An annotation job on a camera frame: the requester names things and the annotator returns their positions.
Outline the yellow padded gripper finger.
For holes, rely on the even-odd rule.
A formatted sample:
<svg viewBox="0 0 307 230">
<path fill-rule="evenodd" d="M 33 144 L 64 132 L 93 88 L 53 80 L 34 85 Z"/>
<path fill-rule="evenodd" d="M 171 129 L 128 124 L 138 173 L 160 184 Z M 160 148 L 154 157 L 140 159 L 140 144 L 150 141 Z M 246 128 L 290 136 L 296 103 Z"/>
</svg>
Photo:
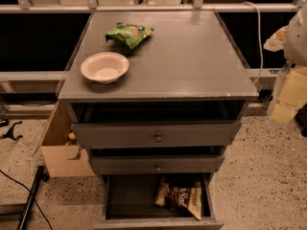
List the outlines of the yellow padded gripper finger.
<svg viewBox="0 0 307 230">
<path fill-rule="evenodd" d="M 297 66 L 285 79 L 270 119 L 279 125 L 288 124 L 299 109 L 307 104 L 307 67 Z"/>
<path fill-rule="evenodd" d="M 288 29 L 287 26 L 278 29 L 269 39 L 266 40 L 264 44 L 264 49 L 271 52 L 277 52 L 279 50 L 283 50 L 285 34 L 287 29 Z"/>
</svg>

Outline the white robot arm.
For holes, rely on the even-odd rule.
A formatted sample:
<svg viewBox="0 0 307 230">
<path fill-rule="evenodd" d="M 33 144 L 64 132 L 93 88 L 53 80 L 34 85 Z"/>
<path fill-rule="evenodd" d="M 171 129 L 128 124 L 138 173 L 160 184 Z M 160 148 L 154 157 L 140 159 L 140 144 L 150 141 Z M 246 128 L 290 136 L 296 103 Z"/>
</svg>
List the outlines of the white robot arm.
<svg viewBox="0 0 307 230">
<path fill-rule="evenodd" d="M 287 62 L 295 66 L 289 73 L 279 73 L 268 108 L 271 126 L 283 127 L 307 104 L 307 5 L 267 39 L 264 48 L 282 50 Z"/>
</svg>

